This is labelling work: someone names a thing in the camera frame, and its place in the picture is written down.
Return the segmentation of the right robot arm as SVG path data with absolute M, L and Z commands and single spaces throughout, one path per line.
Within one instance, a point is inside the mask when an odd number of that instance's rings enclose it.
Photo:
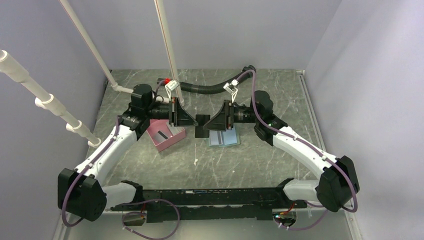
M 276 203 L 289 207 L 294 201 L 319 203 L 331 212 L 340 209 L 355 213 L 360 190 L 353 161 L 337 157 L 313 145 L 296 133 L 274 114 L 270 95 L 257 90 L 250 105 L 237 105 L 225 100 L 219 112 L 202 124 L 205 131 L 231 130 L 235 123 L 255 124 L 256 135 L 269 145 L 280 149 L 309 169 L 316 180 L 288 179 L 275 194 Z

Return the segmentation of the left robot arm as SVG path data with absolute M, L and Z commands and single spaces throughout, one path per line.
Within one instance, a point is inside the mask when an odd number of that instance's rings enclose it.
M 128 109 L 116 118 L 105 141 L 84 162 L 59 173 L 57 204 L 63 221 L 67 219 L 66 213 L 93 222 L 105 209 L 118 205 L 139 209 L 145 200 L 142 185 L 129 180 L 104 185 L 112 167 L 147 131 L 151 120 L 168 120 L 173 127 L 199 125 L 177 97 L 169 103 L 157 102 L 156 93 L 149 84 L 136 85 L 130 97 Z

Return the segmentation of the mint green card holder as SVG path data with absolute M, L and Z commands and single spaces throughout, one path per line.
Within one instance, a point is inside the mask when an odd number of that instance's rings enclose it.
M 237 129 L 234 127 L 226 131 L 209 132 L 208 145 L 210 147 L 229 147 L 240 144 L 240 137 Z

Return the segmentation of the white card with black stripe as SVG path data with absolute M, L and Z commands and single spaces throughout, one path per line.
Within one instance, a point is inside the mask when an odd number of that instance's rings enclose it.
M 210 146 L 224 146 L 224 131 L 210 131 L 209 145 Z

